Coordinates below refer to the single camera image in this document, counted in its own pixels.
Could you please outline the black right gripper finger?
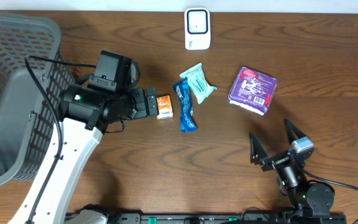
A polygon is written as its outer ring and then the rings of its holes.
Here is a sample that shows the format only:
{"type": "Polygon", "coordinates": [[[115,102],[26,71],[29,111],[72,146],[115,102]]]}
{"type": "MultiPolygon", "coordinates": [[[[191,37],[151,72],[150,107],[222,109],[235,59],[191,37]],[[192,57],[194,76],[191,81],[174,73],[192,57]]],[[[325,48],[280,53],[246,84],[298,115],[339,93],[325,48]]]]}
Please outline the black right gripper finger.
{"type": "Polygon", "coordinates": [[[306,134],[298,129],[289,119],[284,119],[285,130],[287,132],[288,142],[299,140],[306,137],[306,134]]]}
{"type": "Polygon", "coordinates": [[[250,139],[250,161],[253,164],[263,164],[268,155],[254,133],[249,133],[250,139]]]}

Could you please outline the orange small box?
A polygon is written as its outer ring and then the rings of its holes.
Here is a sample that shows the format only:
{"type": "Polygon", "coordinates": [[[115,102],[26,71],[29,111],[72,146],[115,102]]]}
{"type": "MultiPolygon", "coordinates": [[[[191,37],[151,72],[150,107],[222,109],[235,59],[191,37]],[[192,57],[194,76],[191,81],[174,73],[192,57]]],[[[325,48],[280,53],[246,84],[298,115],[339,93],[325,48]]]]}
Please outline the orange small box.
{"type": "Polygon", "coordinates": [[[169,95],[157,98],[158,115],[157,119],[168,119],[173,117],[172,102],[169,95]]]}

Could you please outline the blue snack wrapper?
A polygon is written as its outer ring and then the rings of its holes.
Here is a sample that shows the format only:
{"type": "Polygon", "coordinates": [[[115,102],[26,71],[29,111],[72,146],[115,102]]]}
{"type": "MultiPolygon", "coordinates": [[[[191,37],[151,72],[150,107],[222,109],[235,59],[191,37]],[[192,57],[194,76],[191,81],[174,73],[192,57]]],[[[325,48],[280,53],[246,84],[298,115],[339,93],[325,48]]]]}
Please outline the blue snack wrapper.
{"type": "Polygon", "coordinates": [[[197,131],[196,124],[193,120],[193,104],[187,78],[174,84],[173,90],[181,103],[180,130],[183,133],[197,131]]]}

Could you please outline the teal snack packet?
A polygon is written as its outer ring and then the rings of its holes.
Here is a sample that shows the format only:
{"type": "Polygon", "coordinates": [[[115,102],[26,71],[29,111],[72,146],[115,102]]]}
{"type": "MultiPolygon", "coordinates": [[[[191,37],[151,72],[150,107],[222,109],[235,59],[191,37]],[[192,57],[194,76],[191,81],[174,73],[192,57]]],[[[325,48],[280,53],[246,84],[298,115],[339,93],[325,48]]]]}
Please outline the teal snack packet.
{"type": "Polygon", "coordinates": [[[198,63],[180,74],[180,77],[187,79],[198,104],[202,102],[217,88],[209,84],[205,78],[203,64],[198,63]]]}

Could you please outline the purple snack pack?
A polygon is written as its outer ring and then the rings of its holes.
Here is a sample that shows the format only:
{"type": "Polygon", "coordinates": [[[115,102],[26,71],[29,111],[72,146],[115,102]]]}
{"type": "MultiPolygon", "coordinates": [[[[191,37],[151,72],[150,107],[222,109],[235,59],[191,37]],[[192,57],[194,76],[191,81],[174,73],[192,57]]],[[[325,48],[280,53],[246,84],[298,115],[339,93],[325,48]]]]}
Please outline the purple snack pack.
{"type": "Polygon", "coordinates": [[[277,87],[277,79],[251,68],[242,67],[229,91],[230,104],[263,116],[277,87]]]}

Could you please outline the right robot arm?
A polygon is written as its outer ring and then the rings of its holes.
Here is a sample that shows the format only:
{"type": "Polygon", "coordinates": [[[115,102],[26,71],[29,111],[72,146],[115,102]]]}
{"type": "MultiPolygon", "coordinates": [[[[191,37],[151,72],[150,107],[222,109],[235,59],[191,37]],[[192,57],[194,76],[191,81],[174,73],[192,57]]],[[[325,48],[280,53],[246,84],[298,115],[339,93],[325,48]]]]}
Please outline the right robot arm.
{"type": "Polygon", "coordinates": [[[290,120],[286,119],[284,124],[290,148],[272,157],[268,156],[257,135],[249,134],[251,163],[261,166],[264,172],[277,172],[278,188],[292,205],[292,208],[271,214],[269,220],[280,223],[322,223],[330,218],[334,189],[322,181],[306,178],[303,168],[314,151],[314,144],[290,120]]]}

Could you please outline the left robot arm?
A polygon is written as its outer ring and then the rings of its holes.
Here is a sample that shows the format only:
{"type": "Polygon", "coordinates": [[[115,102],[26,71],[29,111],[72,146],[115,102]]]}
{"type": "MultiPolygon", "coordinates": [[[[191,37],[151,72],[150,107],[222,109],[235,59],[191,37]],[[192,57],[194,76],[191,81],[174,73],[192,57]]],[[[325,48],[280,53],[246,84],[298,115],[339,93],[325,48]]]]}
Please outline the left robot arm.
{"type": "Polygon", "coordinates": [[[80,175],[110,124],[158,115],[155,88],[139,88],[138,63],[102,51],[94,73],[60,93],[35,180],[11,223],[63,223],[80,175]]]}

